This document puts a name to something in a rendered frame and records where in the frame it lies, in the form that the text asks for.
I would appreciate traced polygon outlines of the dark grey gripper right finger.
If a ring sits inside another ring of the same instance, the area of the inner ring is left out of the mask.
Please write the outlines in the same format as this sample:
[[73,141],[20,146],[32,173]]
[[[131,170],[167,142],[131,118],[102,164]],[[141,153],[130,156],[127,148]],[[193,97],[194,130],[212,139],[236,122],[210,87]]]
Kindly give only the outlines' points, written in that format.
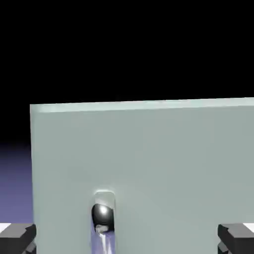
[[223,223],[217,228],[218,254],[254,254],[254,223]]

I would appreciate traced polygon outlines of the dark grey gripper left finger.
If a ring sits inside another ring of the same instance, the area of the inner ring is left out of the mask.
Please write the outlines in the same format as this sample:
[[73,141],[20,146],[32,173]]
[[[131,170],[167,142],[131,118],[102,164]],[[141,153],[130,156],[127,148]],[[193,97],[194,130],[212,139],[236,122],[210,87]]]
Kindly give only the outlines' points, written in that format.
[[33,223],[0,223],[0,254],[37,254],[36,232]]

